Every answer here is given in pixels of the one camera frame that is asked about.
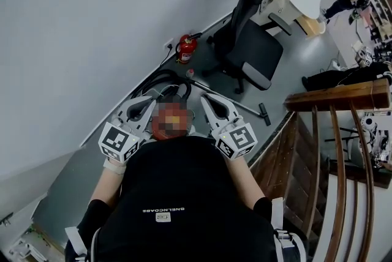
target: white marker cube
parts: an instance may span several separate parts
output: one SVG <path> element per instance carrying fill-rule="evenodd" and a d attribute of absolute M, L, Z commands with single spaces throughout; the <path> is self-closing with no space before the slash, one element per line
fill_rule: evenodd
<path fill-rule="evenodd" d="M 230 160 L 250 153 L 257 139 L 249 123 L 221 133 L 216 140 L 217 147 Z"/>
<path fill-rule="evenodd" d="M 121 163 L 126 163 L 139 149 L 139 137 L 107 122 L 98 145 L 103 154 Z"/>

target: chair seat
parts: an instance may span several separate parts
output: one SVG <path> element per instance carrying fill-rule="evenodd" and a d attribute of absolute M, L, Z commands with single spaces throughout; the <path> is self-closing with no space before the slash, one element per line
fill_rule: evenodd
<path fill-rule="evenodd" d="M 282 45 L 273 36 L 258 24 L 248 20 L 234 49 L 224 59 L 238 70 L 247 62 L 271 80 L 282 53 Z"/>

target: fire extinguisher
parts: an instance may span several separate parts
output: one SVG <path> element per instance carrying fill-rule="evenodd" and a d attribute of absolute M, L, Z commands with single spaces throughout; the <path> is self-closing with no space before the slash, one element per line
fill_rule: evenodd
<path fill-rule="evenodd" d="M 198 32 L 197 34 L 186 34 L 183 35 L 179 42 L 176 45 L 176 54 L 177 54 L 177 61 L 182 63 L 182 64 L 187 64 L 191 57 L 193 52 L 197 48 L 197 38 L 200 38 L 202 36 L 201 32 Z"/>

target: black office chair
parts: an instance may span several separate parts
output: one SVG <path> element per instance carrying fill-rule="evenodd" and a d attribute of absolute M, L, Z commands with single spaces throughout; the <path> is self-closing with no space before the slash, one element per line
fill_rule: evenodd
<path fill-rule="evenodd" d="M 243 79 L 260 90 L 267 90 L 271 86 L 270 80 L 281 59 L 283 48 L 266 30 L 278 26 L 288 35 L 292 34 L 292 30 L 273 13 L 268 16 L 271 22 L 264 26 L 250 20 L 262 3 L 266 2 L 267 0 L 238 1 L 231 20 L 207 40 L 208 43 L 214 44 L 220 64 L 211 70 L 203 71 L 204 77 L 221 71 L 237 78 L 237 94 L 244 92 Z"/>

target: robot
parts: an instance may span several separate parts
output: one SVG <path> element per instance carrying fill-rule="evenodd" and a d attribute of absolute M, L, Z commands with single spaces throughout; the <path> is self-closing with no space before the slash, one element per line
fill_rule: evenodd
<path fill-rule="evenodd" d="M 234 160 L 250 153 L 258 141 L 251 125 L 244 122 L 234 104 L 211 93 L 203 94 L 201 102 L 207 123 L 211 126 L 209 135 L 222 155 Z M 147 126 L 156 103 L 153 97 L 147 95 L 125 101 L 112 116 L 111 122 L 104 126 L 99 138 L 101 152 L 109 159 L 127 163 L 152 137 Z"/>

